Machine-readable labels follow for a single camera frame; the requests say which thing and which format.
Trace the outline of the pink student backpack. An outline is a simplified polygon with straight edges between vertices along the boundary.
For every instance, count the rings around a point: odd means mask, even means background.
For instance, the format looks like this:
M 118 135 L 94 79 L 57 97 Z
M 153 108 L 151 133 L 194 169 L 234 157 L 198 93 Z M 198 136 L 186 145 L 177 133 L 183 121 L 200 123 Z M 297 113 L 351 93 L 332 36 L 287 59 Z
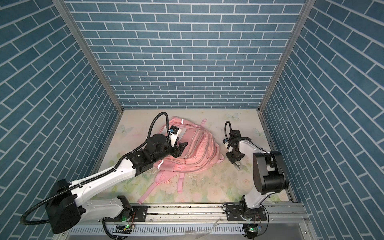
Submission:
M 197 125 L 187 119 L 172 117 L 169 125 L 179 128 L 181 139 L 178 143 L 187 143 L 180 157 L 165 157 L 154 164 L 159 169 L 155 182 L 139 198 L 142 204 L 150 193 L 160 184 L 163 184 L 175 176 L 179 176 L 177 190 L 183 192 L 183 183 L 186 174 L 208 170 L 214 164 L 221 163 L 225 157 L 220 153 L 220 147 L 215 142 L 211 132 L 204 128 L 206 120 Z

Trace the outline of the clear plastic pencil case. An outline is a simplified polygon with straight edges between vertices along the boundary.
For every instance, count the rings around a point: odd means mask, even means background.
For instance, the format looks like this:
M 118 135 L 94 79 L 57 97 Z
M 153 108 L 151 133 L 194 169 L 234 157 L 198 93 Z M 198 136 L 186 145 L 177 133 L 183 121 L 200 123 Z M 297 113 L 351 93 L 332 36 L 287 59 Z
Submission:
M 238 170 L 238 171 L 241 171 L 242 170 L 242 165 L 240 162 L 235 162 L 234 163 L 234 167 Z

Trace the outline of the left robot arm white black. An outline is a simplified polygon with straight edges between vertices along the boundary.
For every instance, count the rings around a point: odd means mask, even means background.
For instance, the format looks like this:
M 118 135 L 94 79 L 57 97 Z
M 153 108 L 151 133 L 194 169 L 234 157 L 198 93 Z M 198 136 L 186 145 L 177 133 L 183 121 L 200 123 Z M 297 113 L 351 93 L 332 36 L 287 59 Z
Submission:
M 103 171 L 80 180 L 56 182 L 50 196 L 32 206 L 20 218 L 25 226 L 50 224 L 54 234 L 63 233 L 90 216 L 85 203 L 98 193 L 124 180 L 132 179 L 165 157 L 181 156 L 187 143 L 177 144 L 180 130 L 170 125 L 166 112 L 151 122 L 146 140 L 118 162 Z

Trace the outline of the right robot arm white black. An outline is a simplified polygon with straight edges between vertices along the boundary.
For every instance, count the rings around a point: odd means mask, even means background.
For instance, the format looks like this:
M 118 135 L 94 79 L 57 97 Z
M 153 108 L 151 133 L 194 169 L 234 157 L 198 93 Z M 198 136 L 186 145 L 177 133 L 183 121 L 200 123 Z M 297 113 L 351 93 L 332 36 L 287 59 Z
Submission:
M 230 121 L 224 126 L 223 143 L 227 148 L 226 157 L 234 166 L 239 167 L 240 161 L 248 157 L 253 161 L 254 186 L 239 201 L 239 211 L 230 210 L 229 216 L 240 215 L 246 221 L 266 219 L 263 203 L 271 195 L 288 189 L 289 180 L 285 173 L 286 165 L 278 151 L 268 152 L 253 143 L 251 138 L 243 137 L 239 130 L 233 130 Z

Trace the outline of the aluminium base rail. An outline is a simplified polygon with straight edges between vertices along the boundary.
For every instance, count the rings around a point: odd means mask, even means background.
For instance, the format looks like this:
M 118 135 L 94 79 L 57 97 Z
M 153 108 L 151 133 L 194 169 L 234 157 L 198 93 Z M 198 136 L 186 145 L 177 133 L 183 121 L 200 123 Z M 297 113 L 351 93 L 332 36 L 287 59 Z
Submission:
M 315 240 L 314 227 L 300 203 L 264 203 L 267 211 L 264 221 L 256 217 L 246 221 L 240 215 L 229 216 L 230 210 L 239 211 L 239 204 L 144 204 L 133 206 L 135 221 L 106 223 L 91 220 L 77 224 L 56 240 L 107 239 L 108 234 L 126 240 L 167 237 L 169 239 L 189 237 L 202 240 L 209 236 L 220 239 L 232 237 L 241 240 Z

